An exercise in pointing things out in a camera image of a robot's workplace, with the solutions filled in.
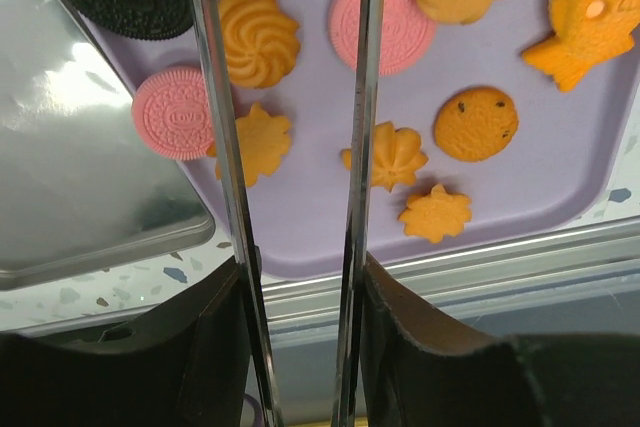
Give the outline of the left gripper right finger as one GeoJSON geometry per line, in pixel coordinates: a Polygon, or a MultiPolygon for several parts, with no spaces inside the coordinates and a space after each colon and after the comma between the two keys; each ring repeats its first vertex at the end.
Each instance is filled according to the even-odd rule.
{"type": "Polygon", "coordinates": [[[639,338],[494,337],[442,312],[373,256],[361,370],[372,426],[636,426],[639,338]]]}

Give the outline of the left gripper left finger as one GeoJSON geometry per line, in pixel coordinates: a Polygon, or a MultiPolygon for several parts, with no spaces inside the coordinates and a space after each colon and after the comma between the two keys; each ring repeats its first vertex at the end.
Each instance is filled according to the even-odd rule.
{"type": "Polygon", "coordinates": [[[250,358],[240,269],[213,273],[96,341],[1,337],[4,426],[237,426],[250,358]]]}

